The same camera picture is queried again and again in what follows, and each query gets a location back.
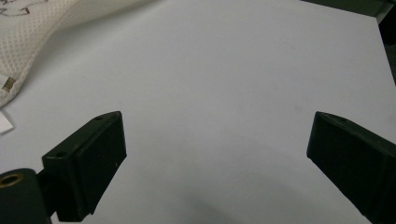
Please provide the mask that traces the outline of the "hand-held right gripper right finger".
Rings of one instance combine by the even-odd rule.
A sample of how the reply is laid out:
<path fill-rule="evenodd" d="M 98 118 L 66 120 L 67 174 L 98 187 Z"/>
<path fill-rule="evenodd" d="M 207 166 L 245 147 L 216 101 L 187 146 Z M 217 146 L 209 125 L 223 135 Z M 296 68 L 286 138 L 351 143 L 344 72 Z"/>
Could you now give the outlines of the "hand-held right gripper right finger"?
<path fill-rule="evenodd" d="M 372 224 L 396 224 L 396 144 L 318 111 L 306 156 Z"/>

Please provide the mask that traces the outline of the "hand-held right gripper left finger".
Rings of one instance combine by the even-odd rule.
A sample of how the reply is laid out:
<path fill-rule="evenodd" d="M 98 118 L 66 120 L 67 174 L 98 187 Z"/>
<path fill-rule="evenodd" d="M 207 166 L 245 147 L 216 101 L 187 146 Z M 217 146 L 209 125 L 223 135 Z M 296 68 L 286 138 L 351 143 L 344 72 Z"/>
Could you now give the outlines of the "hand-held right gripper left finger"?
<path fill-rule="evenodd" d="M 42 157 L 49 211 L 63 222 L 93 214 L 126 157 L 121 112 L 91 119 Z"/>

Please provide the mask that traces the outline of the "white paper tag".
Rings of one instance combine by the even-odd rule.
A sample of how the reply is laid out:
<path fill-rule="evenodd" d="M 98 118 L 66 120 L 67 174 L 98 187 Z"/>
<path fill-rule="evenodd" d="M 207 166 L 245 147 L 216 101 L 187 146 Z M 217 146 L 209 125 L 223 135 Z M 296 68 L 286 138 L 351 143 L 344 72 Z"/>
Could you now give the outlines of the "white paper tag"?
<path fill-rule="evenodd" d="M 11 131 L 14 128 L 12 123 L 7 119 L 7 117 L 0 111 L 0 134 Z"/>

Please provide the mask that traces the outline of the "cream mesh fabric cloth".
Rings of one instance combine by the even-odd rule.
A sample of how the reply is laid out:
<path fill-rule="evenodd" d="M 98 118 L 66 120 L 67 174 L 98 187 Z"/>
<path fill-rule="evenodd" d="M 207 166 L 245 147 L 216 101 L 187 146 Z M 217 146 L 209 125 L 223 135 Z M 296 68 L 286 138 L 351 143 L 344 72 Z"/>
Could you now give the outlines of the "cream mesh fabric cloth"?
<path fill-rule="evenodd" d="M 58 30 L 155 0 L 0 0 L 0 108 L 11 102 L 37 54 Z"/>

